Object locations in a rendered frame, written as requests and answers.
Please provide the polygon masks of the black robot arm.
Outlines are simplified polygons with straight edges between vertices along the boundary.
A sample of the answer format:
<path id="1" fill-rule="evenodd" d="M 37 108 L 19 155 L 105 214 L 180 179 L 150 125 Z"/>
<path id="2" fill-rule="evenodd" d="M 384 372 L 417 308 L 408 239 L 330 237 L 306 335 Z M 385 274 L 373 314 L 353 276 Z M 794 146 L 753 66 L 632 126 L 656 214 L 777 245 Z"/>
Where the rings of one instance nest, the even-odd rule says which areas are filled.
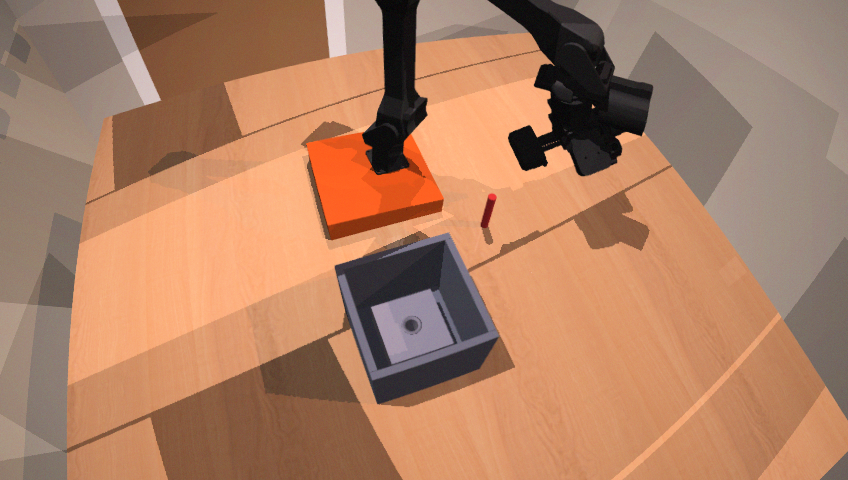
<path id="1" fill-rule="evenodd" d="M 415 91 L 420 0 L 375 1 L 383 18 L 384 95 L 376 121 L 362 137 L 372 147 L 365 151 L 370 164 L 383 175 L 409 167 L 404 140 L 428 116 L 428 98 Z M 540 65 L 534 87 L 550 92 L 551 110 L 559 119 L 583 121 L 596 102 L 598 122 L 642 137 L 653 86 L 613 76 L 615 66 L 596 22 L 552 0 L 488 1 L 523 25 L 554 64 Z M 600 134 L 598 122 L 560 140 L 580 176 L 605 170 L 622 154 L 620 140 Z"/>

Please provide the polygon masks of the red peg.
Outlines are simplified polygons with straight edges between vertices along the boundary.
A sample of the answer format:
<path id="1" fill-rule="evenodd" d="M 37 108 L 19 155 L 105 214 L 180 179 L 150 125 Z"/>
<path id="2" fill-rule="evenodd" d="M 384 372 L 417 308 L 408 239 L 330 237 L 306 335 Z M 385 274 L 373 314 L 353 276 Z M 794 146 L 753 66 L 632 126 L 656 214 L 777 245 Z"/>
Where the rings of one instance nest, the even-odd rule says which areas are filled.
<path id="1" fill-rule="evenodd" d="M 488 227 L 488 223 L 489 223 L 489 220 L 490 220 L 496 199 L 497 199 L 497 196 L 495 194 L 489 194 L 488 195 L 488 198 L 487 198 L 487 201 L 486 201 L 486 204 L 485 204 L 485 208 L 484 208 L 484 212 L 483 212 L 483 215 L 482 215 L 481 226 L 483 228 Z"/>

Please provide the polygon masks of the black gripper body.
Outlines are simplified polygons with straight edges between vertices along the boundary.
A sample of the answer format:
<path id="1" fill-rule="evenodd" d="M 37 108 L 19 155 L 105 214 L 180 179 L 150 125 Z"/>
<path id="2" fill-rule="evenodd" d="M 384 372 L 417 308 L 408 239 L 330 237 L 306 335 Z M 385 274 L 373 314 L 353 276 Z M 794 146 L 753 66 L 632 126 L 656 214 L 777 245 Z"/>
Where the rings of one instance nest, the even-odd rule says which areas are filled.
<path id="1" fill-rule="evenodd" d="M 547 99 L 547 104 L 551 110 L 551 98 Z M 585 130 L 588 125 L 598 122 L 597 118 L 599 115 L 595 115 L 594 112 L 595 109 L 591 111 L 590 115 L 586 119 L 577 123 L 562 121 L 552 112 L 548 114 L 552 131 L 539 137 L 536 137 L 536 134 L 530 124 L 508 133 L 509 144 L 512 147 L 521 169 L 530 171 L 547 162 L 545 152 L 561 146 L 560 140 L 564 134 L 568 134 L 568 132 L 571 132 L 572 130 L 576 130 L 577 132 L 582 131 L 583 129 Z M 600 122 L 598 123 L 601 124 Z M 602 126 L 605 130 L 609 130 L 611 136 L 618 136 L 621 133 L 625 133 L 625 131 L 621 131 L 610 126 Z"/>

